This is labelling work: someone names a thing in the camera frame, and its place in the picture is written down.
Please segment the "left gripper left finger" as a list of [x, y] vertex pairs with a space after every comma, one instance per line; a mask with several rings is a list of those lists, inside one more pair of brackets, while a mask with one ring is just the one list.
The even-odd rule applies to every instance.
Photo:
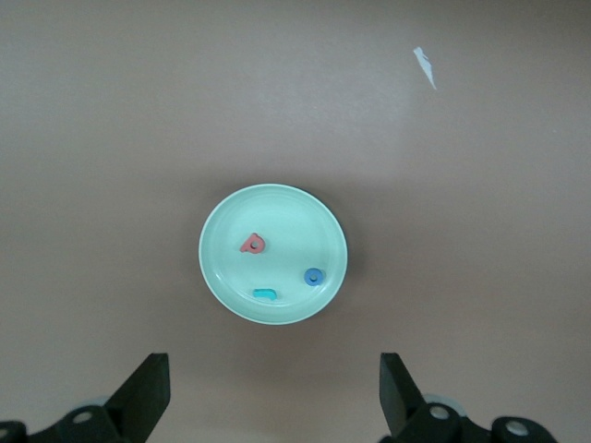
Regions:
[[30, 434], [19, 421], [1, 423], [1, 440], [19, 442], [145, 442], [171, 399], [169, 356], [150, 354], [103, 405], [87, 405]]

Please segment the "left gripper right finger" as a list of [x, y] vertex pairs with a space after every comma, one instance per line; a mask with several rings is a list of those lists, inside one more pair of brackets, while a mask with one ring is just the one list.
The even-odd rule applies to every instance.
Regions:
[[490, 428], [438, 396], [424, 396], [397, 353], [380, 355], [380, 406], [390, 434], [384, 442], [554, 442], [539, 423], [500, 416]]

